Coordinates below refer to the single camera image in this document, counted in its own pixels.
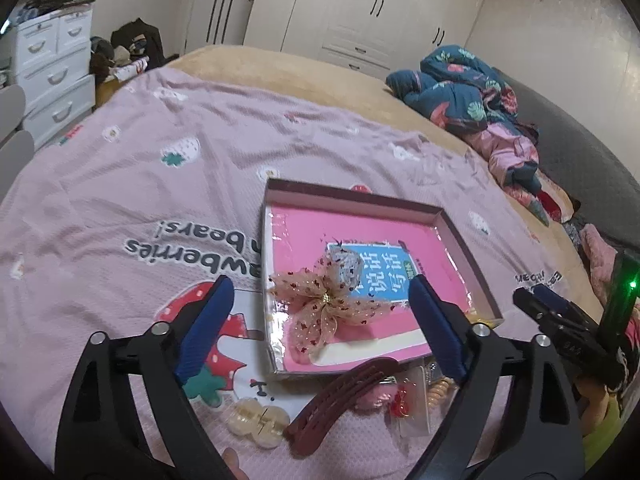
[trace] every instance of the hand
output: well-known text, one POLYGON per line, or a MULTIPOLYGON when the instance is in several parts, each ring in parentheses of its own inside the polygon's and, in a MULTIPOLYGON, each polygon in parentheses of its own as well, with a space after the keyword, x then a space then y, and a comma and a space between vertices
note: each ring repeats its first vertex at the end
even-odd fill
POLYGON ((231 469, 231 472, 236 475, 238 480, 249 480, 249 477, 240 469, 240 459, 233 449, 227 447, 222 454, 222 460, 225 461, 225 464, 231 469))

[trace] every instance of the beige blanket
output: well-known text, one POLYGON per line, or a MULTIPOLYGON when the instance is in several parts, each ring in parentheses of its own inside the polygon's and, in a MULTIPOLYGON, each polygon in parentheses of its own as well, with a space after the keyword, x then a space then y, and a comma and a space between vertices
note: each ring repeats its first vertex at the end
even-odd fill
MULTIPOLYGON (((458 154, 469 149, 464 142, 393 97, 382 81, 327 63, 244 46, 210 46, 191 52, 170 66, 205 80, 263 88, 320 105, 346 108, 399 130, 417 130, 425 139, 458 154)), ((515 200, 509 200, 532 236, 555 259, 568 283, 568 299, 599 321, 602 306, 562 226, 552 222, 550 227, 544 227, 515 200)))

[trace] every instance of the screw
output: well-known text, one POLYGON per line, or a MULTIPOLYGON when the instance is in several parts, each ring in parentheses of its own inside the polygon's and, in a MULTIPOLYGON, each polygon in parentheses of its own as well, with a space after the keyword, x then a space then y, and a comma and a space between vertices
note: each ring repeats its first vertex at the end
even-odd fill
POLYGON ((544 334, 538 334, 535 339, 536 343, 538 343, 540 346, 551 346, 551 339, 549 339, 548 336, 544 334))
POLYGON ((473 327, 473 331, 474 334, 479 337, 487 337, 491 333, 491 329, 483 323, 476 323, 473 327))
POLYGON ((99 345, 103 343, 105 339, 107 339, 107 335, 104 332, 94 332, 89 338, 89 343, 92 345, 99 345))
POLYGON ((169 324, 164 321, 159 321, 151 327, 151 333, 153 335, 164 335, 169 332, 169 324))

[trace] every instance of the finger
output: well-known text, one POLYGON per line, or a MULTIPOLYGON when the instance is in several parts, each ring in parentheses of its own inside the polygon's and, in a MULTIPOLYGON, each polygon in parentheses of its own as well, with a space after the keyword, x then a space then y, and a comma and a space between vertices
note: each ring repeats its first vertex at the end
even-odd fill
POLYGON ((227 464, 230 469, 240 469, 238 454, 230 447, 227 447, 222 453, 222 460, 225 461, 225 464, 227 464))

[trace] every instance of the box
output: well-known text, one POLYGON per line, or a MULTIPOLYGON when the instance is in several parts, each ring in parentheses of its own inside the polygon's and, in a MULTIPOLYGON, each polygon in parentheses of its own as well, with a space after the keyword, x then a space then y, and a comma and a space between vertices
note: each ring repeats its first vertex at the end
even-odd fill
POLYGON ((431 353, 411 308, 408 284, 424 274, 438 295, 465 313, 500 324, 478 264, 442 208, 368 192, 270 179, 264 200, 262 275, 266 338, 276 374, 336 374, 374 357, 400 362, 431 353), (268 293, 269 277, 312 269, 331 244, 360 253, 364 270, 352 294, 394 302, 367 326, 339 323, 313 357, 288 344, 294 312, 268 293))

